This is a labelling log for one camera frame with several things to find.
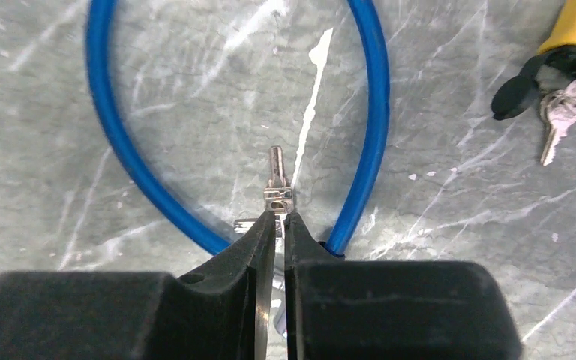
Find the yellow black padlock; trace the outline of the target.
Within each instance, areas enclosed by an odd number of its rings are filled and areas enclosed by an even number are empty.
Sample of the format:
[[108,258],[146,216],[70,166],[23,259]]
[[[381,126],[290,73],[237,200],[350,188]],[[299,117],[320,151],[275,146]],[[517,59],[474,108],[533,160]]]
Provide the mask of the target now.
[[[565,87],[550,91],[540,89],[536,77],[544,66],[571,77]],[[520,69],[518,75],[506,81],[491,101],[494,119],[512,119],[539,101],[539,117],[547,138],[540,163],[550,165],[556,147],[576,122],[576,1],[566,1],[559,12],[548,39]]]

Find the blue cable lock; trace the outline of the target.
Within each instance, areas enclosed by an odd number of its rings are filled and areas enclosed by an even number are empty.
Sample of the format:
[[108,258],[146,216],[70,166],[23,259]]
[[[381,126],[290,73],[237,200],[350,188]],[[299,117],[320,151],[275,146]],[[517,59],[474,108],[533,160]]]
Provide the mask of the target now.
[[[85,31],[85,57],[91,97],[112,150],[135,185],[175,227],[212,255],[229,242],[197,220],[150,172],[131,142],[116,106],[108,64],[114,1],[92,1]],[[325,249],[342,257],[374,189],[389,132],[389,59],[377,9],[372,1],[350,1],[364,50],[368,85],[364,147],[348,196]]]

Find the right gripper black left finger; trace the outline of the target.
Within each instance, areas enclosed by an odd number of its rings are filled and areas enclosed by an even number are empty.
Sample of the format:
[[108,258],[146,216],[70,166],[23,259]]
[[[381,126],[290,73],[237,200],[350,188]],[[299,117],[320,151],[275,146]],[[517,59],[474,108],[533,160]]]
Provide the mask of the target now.
[[0,274],[0,359],[264,359],[275,215],[201,266]]

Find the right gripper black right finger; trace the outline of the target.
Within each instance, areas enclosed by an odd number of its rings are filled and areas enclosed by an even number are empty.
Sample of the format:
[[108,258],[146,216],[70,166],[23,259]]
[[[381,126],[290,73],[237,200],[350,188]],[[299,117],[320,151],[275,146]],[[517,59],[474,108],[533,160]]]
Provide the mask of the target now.
[[498,283],[467,261],[352,261],[286,218],[290,359],[519,359]]

